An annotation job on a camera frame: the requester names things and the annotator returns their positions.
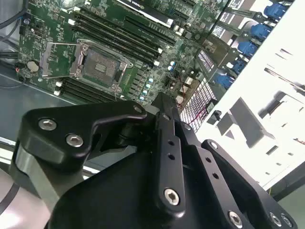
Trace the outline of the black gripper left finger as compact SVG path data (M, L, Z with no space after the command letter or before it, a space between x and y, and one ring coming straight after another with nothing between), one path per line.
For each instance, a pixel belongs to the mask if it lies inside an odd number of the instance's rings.
M49 210L71 188L133 154L152 159L152 198L163 214L185 212L182 150L163 93L152 112L134 101L28 111L13 154Z

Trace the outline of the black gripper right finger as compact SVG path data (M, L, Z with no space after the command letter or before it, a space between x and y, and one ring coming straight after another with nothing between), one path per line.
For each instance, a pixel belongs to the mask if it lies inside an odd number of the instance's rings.
M198 141L169 100L182 144L186 213L180 229L295 229L296 221L215 141Z

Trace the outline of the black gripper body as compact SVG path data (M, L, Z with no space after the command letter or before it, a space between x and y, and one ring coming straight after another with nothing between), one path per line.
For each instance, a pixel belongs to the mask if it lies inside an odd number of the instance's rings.
M152 159L133 154L67 191L50 229L227 229L229 221L197 173L183 168L186 211L163 214L153 202Z

